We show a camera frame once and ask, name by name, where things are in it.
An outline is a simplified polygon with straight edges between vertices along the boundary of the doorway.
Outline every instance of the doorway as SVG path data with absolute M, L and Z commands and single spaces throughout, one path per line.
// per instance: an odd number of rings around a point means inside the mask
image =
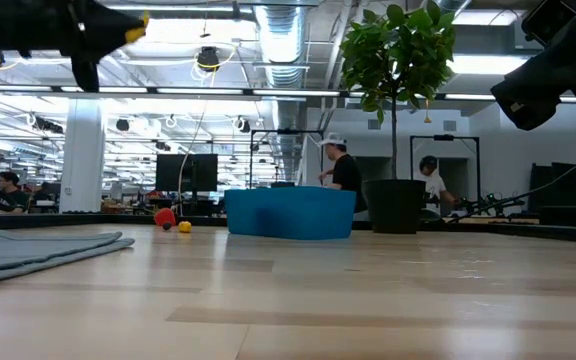
M 468 197 L 468 159 L 439 158 L 438 160 L 437 170 L 448 192 L 456 198 Z M 452 211 L 452 205 L 442 201 L 439 209 L 442 216 L 448 216 Z

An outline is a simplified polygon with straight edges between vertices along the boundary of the metal frame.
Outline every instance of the metal frame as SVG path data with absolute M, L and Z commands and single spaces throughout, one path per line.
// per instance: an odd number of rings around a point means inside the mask
M 324 132 L 321 130 L 290 130 L 290 129 L 283 129 L 283 130 L 251 130 L 250 131 L 250 174 L 248 174 L 248 188 L 252 189 L 252 157 L 253 157 L 253 147 L 255 146 L 255 134 L 272 134 L 275 133 L 277 135 L 297 135 L 297 134 L 319 134 L 321 140 L 324 139 Z M 319 168 L 321 171 L 324 170 L 324 152 L 320 151 L 319 160 Z
M 430 139 L 433 141 L 454 141 L 454 140 L 473 140 L 475 142 L 475 157 L 477 162 L 477 200 L 481 199 L 481 159 L 479 155 L 479 137 L 478 136 L 453 136 L 453 135 L 411 135 L 410 136 L 410 180 L 413 179 L 413 145 L 415 139 Z

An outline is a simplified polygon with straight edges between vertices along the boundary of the ceiling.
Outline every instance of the ceiling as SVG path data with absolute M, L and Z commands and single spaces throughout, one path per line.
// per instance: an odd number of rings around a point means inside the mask
M 115 6 L 133 2 L 113 3 Z M 242 12 L 249 9 L 240 2 Z M 383 13 L 388 4 L 377 1 L 358 3 L 324 0 L 316 7 L 308 7 L 305 24 L 305 54 L 298 63 L 270 64 L 264 58 L 257 24 L 245 19 L 234 21 L 216 19 L 216 13 L 183 8 L 180 11 L 157 11 L 151 20 L 147 35 L 135 44 L 125 46 L 102 59 L 99 76 L 102 86 L 136 87 L 218 87 L 218 88 L 265 88 L 268 87 L 266 69 L 275 67 L 299 67 L 305 69 L 303 87 L 326 88 L 334 82 L 336 71 L 327 82 L 330 66 L 336 69 L 335 40 L 343 31 L 340 24 L 347 16 L 355 19 L 358 6 Z M 158 4 L 142 1 L 140 4 Z M 230 3 L 211 2 L 209 5 L 226 7 Z M 418 6 L 409 2 L 412 8 Z M 457 18 L 458 43 L 453 70 L 457 74 L 441 90 L 449 93 L 486 94 L 490 87 L 502 78 L 502 74 L 519 66 L 531 54 L 516 51 L 508 45 L 514 36 L 516 15 L 521 9 L 529 8 L 526 2 L 474 1 L 466 12 Z M 198 68 L 196 55 L 202 47 L 215 47 L 221 62 L 214 77 Z M 33 58 L 24 60 L 15 52 L 5 53 L 6 62 L 0 69 L 0 84 L 37 84 L 50 86 L 76 86 L 70 69 L 70 61 L 58 52 L 33 52 Z M 243 134 L 233 126 L 233 120 L 246 119 L 252 129 L 276 129 L 276 114 L 273 100 L 191 100 L 191 99 L 146 99 L 129 97 L 107 98 L 103 101 L 108 119 L 106 144 L 106 186 L 112 181 L 143 186 L 154 182 L 154 158 L 161 153 L 155 148 L 153 139 L 165 142 L 172 153 L 185 153 L 195 132 L 197 143 L 191 152 L 214 152 L 220 157 L 220 180 L 230 186 L 243 186 L 248 178 L 249 134 Z M 309 100 L 308 119 L 304 127 L 313 130 L 318 126 L 320 103 Z M 483 107 L 481 102 L 436 102 L 433 110 L 451 111 L 455 118 L 467 117 Z M 21 96 L 0 94 L 0 169 L 28 169 L 31 182 L 59 179 L 63 158 L 63 136 L 46 134 L 34 129 L 35 114 L 53 121 L 67 131 L 69 99 L 52 96 Z M 344 125 L 345 120 L 360 113 L 346 108 L 339 102 L 331 117 L 330 129 L 363 136 L 372 136 L 364 126 Z M 117 130 L 119 119 L 127 119 L 131 129 Z M 295 180 L 296 168 L 284 171 L 286 154 L 277 148 L 278 142 L 271 135 L 268 145 L 262 144 L 255 155 L 254 180 L 259 183 L 272 182 L 278 174 L 279 180 Z M 300 154 L 299 139 L 295 137 L 294 156 Z

